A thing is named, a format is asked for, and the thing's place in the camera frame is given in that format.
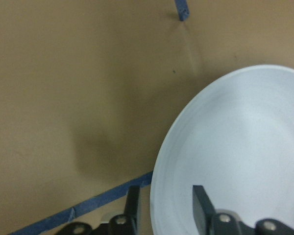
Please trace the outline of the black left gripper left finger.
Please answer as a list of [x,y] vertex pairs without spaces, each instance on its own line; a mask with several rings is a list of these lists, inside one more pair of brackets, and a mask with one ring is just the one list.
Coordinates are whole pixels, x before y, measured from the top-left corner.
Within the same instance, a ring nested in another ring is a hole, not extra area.
[[83,222],[73,222],[61,229],[62,235],[137,235],[139,233],[140,187],[128,190],[122,214],[113,216],[109,222],[101,223],[95,229]]

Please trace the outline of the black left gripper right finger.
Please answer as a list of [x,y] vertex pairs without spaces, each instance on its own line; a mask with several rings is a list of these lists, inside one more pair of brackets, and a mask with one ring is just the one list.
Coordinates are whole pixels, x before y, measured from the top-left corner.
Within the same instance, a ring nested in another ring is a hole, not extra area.
[[203,186],[193,186],[193,217],[200,235],[294,235],[294,228],[275,219],[250,227],[228,212],[217,212]]

